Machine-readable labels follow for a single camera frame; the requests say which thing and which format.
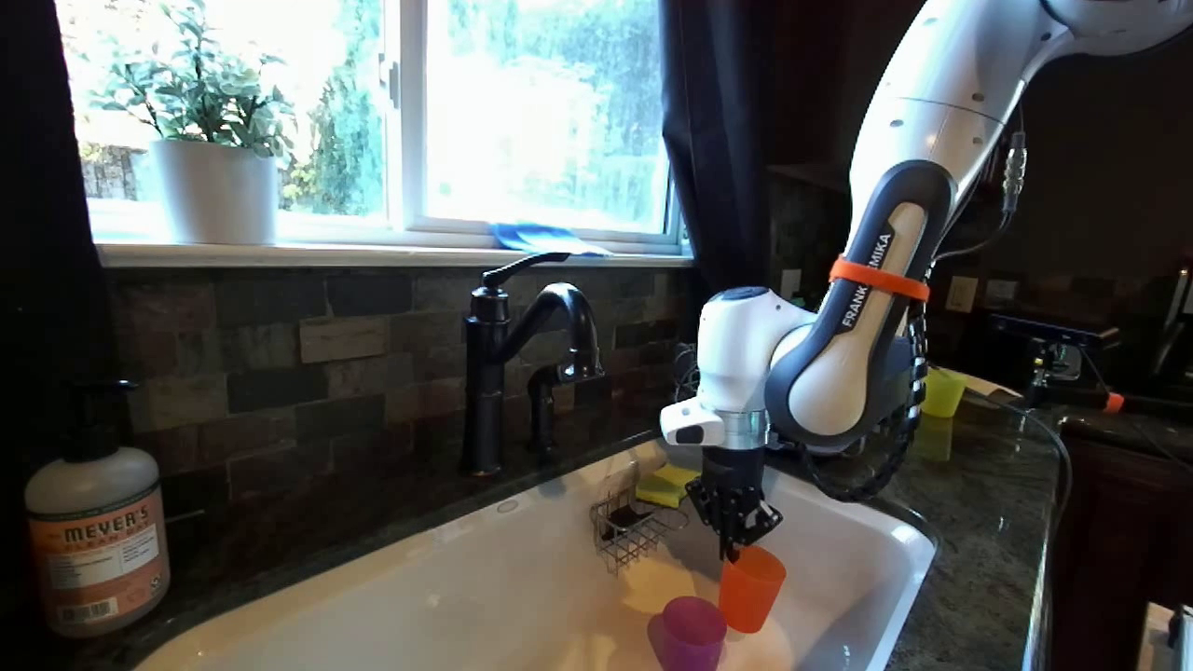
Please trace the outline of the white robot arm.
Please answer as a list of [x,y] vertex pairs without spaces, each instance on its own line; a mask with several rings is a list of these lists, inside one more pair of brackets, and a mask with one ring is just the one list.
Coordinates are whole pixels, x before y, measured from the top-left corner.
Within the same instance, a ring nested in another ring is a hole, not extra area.
[[689,500],[724,557],[780,526],[759,467],[852,449],[896,473],[926,398],[928,275],[1032,76],[1062,58],[1124,58],[1193,27],[1193,0],[926,0],[863,109],[850,158],[850,234],[827,294],[768,289],[701,305],[698,393],[661,434],[701,454]]

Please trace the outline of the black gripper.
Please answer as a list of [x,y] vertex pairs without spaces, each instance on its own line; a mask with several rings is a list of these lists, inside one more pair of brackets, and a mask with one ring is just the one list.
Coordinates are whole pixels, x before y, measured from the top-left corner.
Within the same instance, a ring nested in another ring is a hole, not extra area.
[[765,500],[759,473],[759,453],[708,449],[701,454],[701,479],[689,486],[689,504],[716,535],[724,559],[733,559],[784,521],[784,513]]

